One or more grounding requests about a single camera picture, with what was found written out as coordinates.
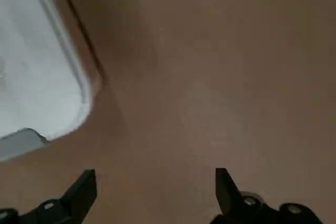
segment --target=brown floor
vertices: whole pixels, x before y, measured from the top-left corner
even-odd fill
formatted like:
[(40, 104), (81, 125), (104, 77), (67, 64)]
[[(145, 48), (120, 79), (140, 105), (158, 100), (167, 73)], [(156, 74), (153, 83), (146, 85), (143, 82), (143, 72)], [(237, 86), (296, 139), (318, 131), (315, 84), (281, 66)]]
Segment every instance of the brown floor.
[(336, 222), (336, 0), (73, 0), (106, 74), (87, 123), (0, 164), (25, 211), (85, 168), (86, 223), (199, 223), (214, 168)]

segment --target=metal bolt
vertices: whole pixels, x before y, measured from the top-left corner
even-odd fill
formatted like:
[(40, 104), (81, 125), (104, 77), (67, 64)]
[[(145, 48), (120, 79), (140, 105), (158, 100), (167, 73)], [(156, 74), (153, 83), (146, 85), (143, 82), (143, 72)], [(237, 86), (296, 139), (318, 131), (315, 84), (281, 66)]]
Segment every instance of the metal bolt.
[(0, 212), (0, 220), (2, 219), (5, 219), (7, 217), (8, 213), (3, 211), (3, 212)]
[(253, 206), (256, 203), (256, 200), (251, 197), (247, 197), (244, 199), (244, 202), (249, 206)]
[(289, 205), (288, 206), (288, 210), (291, 213), (296, 214), (296, 215), (299, 214), (299, 213), (301, 213), (301, 209), (299, 207), (295, 206), (295, 205)]

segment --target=white surface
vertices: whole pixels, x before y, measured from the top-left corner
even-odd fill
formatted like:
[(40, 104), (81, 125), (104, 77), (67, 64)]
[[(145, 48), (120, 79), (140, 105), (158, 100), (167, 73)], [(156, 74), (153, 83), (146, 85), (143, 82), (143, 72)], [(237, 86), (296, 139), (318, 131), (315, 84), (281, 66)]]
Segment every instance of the white surface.
[(0, 0), (0, 137), (78, 127), (91, 92), (51, 0)]

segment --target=screw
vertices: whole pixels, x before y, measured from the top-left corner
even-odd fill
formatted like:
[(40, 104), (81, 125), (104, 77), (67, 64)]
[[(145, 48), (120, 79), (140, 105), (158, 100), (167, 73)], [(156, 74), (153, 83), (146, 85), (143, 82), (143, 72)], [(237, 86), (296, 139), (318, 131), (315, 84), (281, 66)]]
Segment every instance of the screw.
[(244, 202), (249, 206), (253, 206), (256, 203), (256, 200), (251, 197), (247, 197), (244, 199)]
[(0, 212), (0, 220), (5, 219), (8, 213), (6, 211)]
[(299, 213), (301, 213), (301, 209), (299, 207), (295, 206), (295, 205), (289, 205), (288, 206), (288, 210), (291, 213), (296, 214), (296, 215), (299, 214)]

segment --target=floor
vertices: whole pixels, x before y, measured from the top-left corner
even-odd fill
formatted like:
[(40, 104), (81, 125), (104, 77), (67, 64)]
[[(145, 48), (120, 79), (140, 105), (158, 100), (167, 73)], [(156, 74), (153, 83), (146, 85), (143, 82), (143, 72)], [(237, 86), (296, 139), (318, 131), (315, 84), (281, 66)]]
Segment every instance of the floor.
[(86, 124), (0, 164), (29, 210), (85, 168), (85, 223), (209, 223), (214, 169), (336, 221), (336, 0), (72, 0), (103, 66)]

